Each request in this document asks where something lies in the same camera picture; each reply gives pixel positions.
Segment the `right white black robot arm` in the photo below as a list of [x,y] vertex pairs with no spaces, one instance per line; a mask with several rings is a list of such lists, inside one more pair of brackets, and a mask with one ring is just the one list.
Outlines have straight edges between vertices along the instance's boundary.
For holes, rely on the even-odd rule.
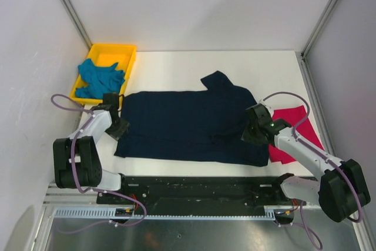
[[271,198],[278,205],[298,199],[318,205],[333,221],[341,222],[358,212],[356,222],[363,219],[363,207],[371,196],[361,166],[353,159],[344,161],[307,140],[283,119],[272,119],[263,104],[246,110],[247,124],[242,140],[255,145],[271,145],[293,157],[314,176],[305,179],[292,173],[277,178]]

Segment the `navy blue t-shirt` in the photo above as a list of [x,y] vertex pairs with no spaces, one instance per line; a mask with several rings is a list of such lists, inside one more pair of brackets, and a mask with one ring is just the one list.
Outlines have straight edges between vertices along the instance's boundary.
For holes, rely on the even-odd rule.
[[123,99],[130,123],[115,156],[263,167],[268,147],[242,140],[252,93],[216,71],[201,79],[204,91],[142,91]]

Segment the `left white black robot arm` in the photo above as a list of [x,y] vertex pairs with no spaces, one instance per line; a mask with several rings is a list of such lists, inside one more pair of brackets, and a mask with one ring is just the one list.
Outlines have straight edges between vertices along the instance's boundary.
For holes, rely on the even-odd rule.
[[82,126],[67,138],[56,139],[53,143],[56,185],[81,193],[91,189],[109,191],[112,200],[125,203],[130,196],[129,188],[122,185],[121,174],[102,168],[96,148],[103,134],[118,141],[129,128],[129,122],[119,116],[120,96],[106,93],[102,102],[90,109],[62,94],[52,95],[51,102],[60,109],[87,114]]

